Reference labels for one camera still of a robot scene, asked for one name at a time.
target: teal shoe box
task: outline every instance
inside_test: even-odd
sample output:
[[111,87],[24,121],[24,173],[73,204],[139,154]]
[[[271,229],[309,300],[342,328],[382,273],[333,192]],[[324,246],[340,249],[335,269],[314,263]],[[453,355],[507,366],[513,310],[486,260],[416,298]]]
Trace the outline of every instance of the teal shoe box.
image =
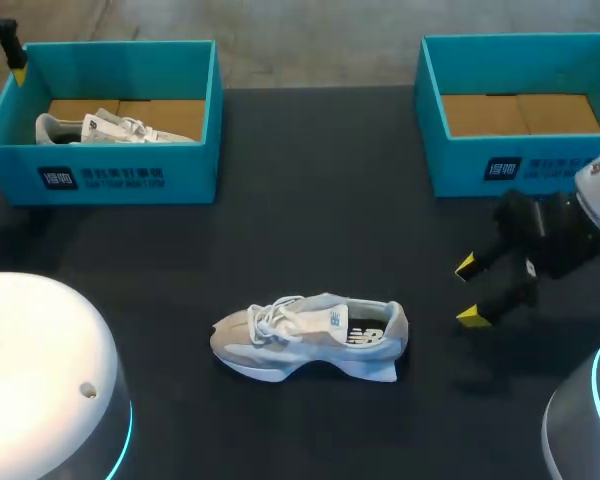
[[600,125],[600,33],[427,36],[415,106],[437,197],[574,189],[600,134],[453,137],[443,95],[587,95]]
[[[215,42],[34,43],[26,50],[24,85],[10,76],[0,96],[0,188],[11,205],[213,202],[223,105]],[[205,100],[201,140],[35,145],[36,118],[62,98]]]

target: shoe tongue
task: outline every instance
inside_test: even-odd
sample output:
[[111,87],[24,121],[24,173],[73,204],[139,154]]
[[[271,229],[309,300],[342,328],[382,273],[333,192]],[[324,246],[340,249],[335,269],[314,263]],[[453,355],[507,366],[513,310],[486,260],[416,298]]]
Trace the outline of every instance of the shoe tongue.
[[82,138],[88,138],[94,131],[122,140],[127,137],[127,131],[124,128],[103,118],[87,114],[84,116],[84,121],[82,122]]
[[336,305],[326,310],[298,312],[292,325],[286,325],[286,330],[292,335],[304,333],[328,333],[340,343],[347,341],[347,326],[349,324],[349,307],[345,304]]

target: shoe lace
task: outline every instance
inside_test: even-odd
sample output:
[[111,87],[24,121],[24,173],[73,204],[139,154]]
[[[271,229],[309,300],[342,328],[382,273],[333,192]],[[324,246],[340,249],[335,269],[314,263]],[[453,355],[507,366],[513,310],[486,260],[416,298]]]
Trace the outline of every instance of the shoe lace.
[[262,345],[266,339],[271,337],[280,338],[288,342],[301,341],[302,339],[299,337],[276,330],[276,325],[283,319],[293,320],[296,315],[288,311],[286,307],[303,298],[295,295],[279,298],[266,307],[251,305],[247,310],[247,322],[251,341],[258,345]]
[[122,117],[122,120],[128,123],[128,130],[130,136],[145,137],[149,134],[149,127],[147,127],[140,120],[136,120],[135,118],[131,117]]

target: white sneaker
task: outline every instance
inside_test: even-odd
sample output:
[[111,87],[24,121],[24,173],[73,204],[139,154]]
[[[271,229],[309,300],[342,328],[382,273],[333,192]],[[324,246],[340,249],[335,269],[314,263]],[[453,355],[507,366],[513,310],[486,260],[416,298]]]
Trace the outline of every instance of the white sneaker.
[[188,137],[161,132],[140,120],[118,117],[105,109],[95,115],[85,115],[82,122],[82,143],[177,143],[193,142]]
[[235,371],[280,382],[302,365],[329,362],[347,375],[396,380],[395,361],[409,337],[396,302],[354,300],[324,293],[251,305],[214,325],[213,353]]
[[188,137],[161,132],[147,127],[139,120],[118,117],[99,109],[87,114],[82,122],[58,120],[43,113],[36,120],[36,143],[176,143],[193,142]]

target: concrete floor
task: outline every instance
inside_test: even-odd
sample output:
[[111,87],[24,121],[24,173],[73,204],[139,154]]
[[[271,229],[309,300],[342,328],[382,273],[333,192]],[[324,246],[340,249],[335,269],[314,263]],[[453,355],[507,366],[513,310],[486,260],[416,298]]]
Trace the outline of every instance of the concrete floor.
[[0,16],[23,42],[215,39],[229,87],[389,85],[413,82],[423,35],[600,31],[600,0],[0,0]]

